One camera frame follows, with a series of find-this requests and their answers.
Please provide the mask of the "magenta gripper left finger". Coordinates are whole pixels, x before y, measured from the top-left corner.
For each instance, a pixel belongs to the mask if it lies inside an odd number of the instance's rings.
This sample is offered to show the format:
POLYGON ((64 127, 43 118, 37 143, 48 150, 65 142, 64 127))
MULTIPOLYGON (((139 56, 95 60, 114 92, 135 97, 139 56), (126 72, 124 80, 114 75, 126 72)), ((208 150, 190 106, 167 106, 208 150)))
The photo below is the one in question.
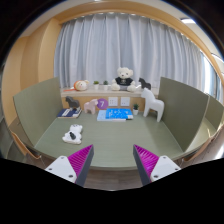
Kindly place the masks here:
POLYGON ((89 145, 72 155, 59 156, 46 171, 83 187, 94 155, 94 146, 89 145))

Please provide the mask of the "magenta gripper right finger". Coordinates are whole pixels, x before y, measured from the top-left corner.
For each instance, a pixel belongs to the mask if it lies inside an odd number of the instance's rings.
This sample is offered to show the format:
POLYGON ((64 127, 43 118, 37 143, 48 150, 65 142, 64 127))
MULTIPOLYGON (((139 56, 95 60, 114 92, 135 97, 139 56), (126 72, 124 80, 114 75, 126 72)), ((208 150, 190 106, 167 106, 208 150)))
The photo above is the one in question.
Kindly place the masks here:
POLYGON ((136 144, 133 145, 133 156, 143 185, 180 170, 180 167, 166 155, 157 156, 136 144))

